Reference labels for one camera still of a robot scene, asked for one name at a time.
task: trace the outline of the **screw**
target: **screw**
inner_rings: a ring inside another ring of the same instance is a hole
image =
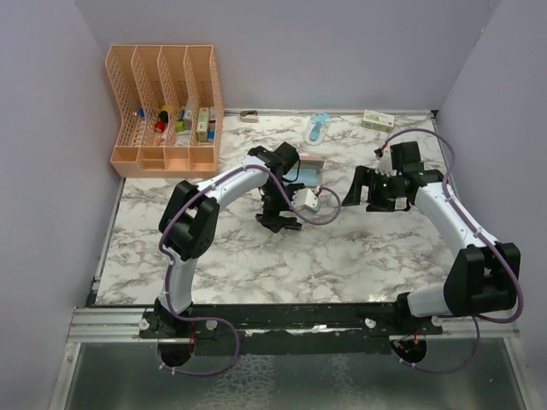
[[[213,331],[214,329],[216,329],[217,325],[218,323],[216,323],[216,320],[207,320],[205,322],[205,327],[210,331]]]
[[[367,326],[368,329],[373,329],[373,328],[376,327],[376,320],[366,318],[365,319],[365,325]]]
[[[138,328],[141,331],[147,331],[149,327],[150,327],[150,323],[148,323],[148,320],[146,319],[141,319],[140,322],[138,322]]]
[[[433,326],[439,327],[443,324],[443,320],[439,318],[438,316],[433,316],[431,318],[431,323],[433,324]]]

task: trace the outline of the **white box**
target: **white box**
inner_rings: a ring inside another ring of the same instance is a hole
[[[393,115],[377,113],[376,111],[365,109],[361,125],[365,128],[370,128],[371,130],[389,133],[393,131],[395,117]]]
[[[197,117],[197,141],[200,143],[207,142],[207,134],[209,131],[209,109],[200,108],[199,115]]]
[[[183,121],[185,123],[185,129],[186,130],[191,130],[191,108],[190,107],[186,107],[186,110],[185,110],[185,116],[183,118]]]

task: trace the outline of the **glass panel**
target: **glass panel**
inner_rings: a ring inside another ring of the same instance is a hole
[[[424,365],[450,367],[472,340],[430,342]],[[226,358],[191,361],[206,370]],[[68,409],[524,409],[503,339],[484,339],[473,366],[450,375],[408,369],[391,355],[242,356],[214,377],[158,370],[156,345],[84,344]]]

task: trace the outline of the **small box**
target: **small box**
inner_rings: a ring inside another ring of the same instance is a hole
[[[191,130],[191,108],[190,107],[186,107],[185,117],[183,121],[185,122],[185,129]]]
[[[258,122],[258,111],[255,109],[245,110],[239,113],[241,122]]]
[[[304,142],[309,145],[321,144],[330,126],[331,116],[329,114],[320,112],[311,114],[304,130]]]
[[[209,109],[200,108],[199,116],[197,117],[197,141],[200,143],[207,142],[207,133],[209,131]]]
[[[395,125],[395,117],[389,114],[377,113],[365,109],[361,125],[375,131],[392,132]]]

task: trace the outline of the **gray object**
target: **gray object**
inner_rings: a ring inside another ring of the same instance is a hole
[[[440,108],[499,0],[75,2],[105,54],[214,44],[225,107],[381,110]]]
[[[0,407],[45,409],[120,181],[119,114],[71,1],[3,3],[0,21]]]
[[[258,112],[255,110],[247,110],[239,113],[241,122],[258,122]]]
[[[431,340],[424,361],[454,366],[473,343]],[[525,409],[502,338],[485,339],[472,371],[436,377],[402,368],[391,354],[306,354],[244,355],[220,376],[183,378],[158,371],[155,349],[154,343],[84,344],[66,409]],[[195,357],[188,366],[211,369],[225,361]]]
[[[547,288],[546,15],[545,0],[504,0],[438,114],[439,130],[465,153],[455,169],[462,201],[500,240],[523,249],[526,309],[518,326],[545,402],[547,329],[538,324]]]

